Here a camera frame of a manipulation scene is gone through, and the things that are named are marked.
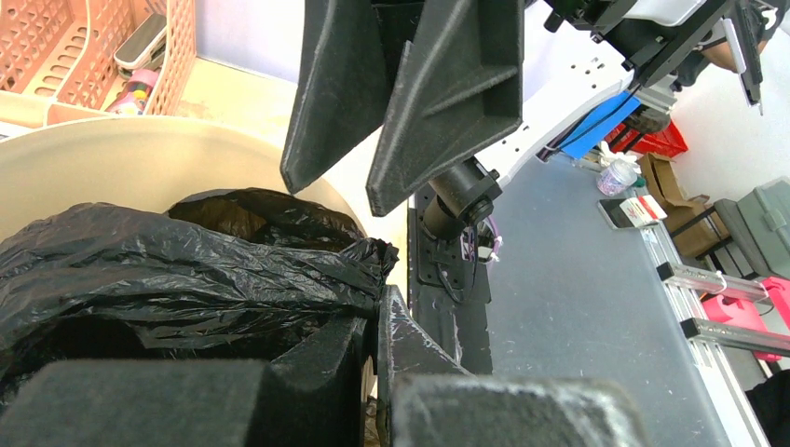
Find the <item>beige round trash bin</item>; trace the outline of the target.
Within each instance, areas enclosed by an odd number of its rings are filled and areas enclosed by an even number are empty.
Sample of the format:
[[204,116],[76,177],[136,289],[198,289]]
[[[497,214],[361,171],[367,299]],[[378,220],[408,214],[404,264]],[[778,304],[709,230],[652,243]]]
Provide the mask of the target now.
[[269,142],[212,123],[153,116],[90,119],[3,141],[1,244],[27,224],[78,204],[162,213],[207,191],[249,188],[345,213],[363,232],[330,183],[290,195],[279,174],[279,150]]

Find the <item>black plastic trash bag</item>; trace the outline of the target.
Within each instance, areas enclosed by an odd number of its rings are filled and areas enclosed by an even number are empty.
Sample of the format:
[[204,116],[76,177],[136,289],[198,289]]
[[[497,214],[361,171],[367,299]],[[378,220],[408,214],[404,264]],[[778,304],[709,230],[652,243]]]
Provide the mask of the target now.
[[1,244],[1,404],[59,360],[275,359],[371,316],[397,260],[345,213],[268,189],[75,205]]

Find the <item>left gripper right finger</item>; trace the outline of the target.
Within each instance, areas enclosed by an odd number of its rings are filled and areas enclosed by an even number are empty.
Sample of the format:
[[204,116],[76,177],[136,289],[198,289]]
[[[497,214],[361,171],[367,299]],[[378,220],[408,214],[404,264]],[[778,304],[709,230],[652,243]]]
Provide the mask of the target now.
[[632,400],[590,378],[475,375],[387,286],[378,311],[376,428],[384,446],[646,446]]

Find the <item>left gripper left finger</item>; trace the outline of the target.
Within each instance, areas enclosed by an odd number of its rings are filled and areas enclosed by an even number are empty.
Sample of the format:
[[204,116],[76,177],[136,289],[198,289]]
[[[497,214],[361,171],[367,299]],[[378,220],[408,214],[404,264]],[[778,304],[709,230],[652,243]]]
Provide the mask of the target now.
[[359,446],[370,378],[360,318],[300,341],[166,359],[115,321],[55,326],[1,382],[5,446]]

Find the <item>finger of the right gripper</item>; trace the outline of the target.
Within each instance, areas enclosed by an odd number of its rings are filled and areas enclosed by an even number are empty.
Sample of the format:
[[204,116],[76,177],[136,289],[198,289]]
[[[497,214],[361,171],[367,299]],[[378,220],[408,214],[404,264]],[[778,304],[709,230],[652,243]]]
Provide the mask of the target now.
[[296,194],[320,178],[384,120],[421,1],[305,3],[297,90],[280,173]]
[[374,216],[516,130],[523,57],[523,2],[425,2],[366,183]]

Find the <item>orange plastic file organizer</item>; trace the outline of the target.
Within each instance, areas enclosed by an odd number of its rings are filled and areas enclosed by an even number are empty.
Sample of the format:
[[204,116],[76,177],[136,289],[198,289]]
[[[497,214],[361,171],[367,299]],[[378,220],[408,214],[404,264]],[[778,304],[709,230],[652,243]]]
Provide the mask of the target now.
[[35,129],[105,115],[126,85],[116,51],[156,14],[163,63],[144,111],[174,115],[197,58],[195,2],[2,2],[2,122]]

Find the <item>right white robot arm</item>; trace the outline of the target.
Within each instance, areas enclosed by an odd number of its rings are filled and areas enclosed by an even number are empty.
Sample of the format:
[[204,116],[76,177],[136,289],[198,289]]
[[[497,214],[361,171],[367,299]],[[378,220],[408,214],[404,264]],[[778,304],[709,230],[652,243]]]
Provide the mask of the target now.
[[452,239],[487,217],[525,160],[596,106],[667,75],[690,47],[688,1],[551,1],[563,26],[615,51],[573,61],[523,95],[522,1],[308,1],[298,88],[280,172],[296,193],[372,133],[364,170],[383,217],[423,186],[423,220]]

